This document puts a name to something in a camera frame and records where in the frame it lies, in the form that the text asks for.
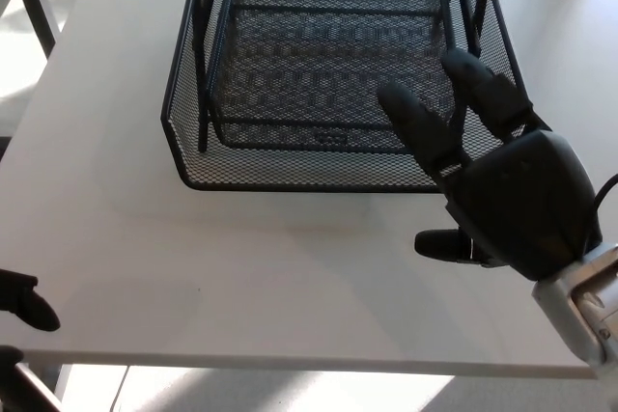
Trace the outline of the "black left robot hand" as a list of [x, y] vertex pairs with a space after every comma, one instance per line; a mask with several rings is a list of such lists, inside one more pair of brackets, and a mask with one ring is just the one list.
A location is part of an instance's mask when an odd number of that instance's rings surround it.
[[53, 332], [61, 322], [51, 305], [35, 287], [38, 278], [28, 274], [1, 270], [1, 311], [17, 316], [27, 325], [41, 331]]

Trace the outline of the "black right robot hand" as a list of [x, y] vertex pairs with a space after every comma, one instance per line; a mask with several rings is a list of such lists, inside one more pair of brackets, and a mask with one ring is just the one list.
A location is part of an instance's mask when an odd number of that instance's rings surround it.
[[595, 190], [573, 148], [505, 75], [459, 48], [440, 59], [458, 102], [499, 147], [473, 159], [463, 138], [409, 88], [389, 83], [378, 101], [395, 134], [444, 195], [458, 226], [414, 239], [422, 257], [510, 266], [541, 281], [603, 242]]

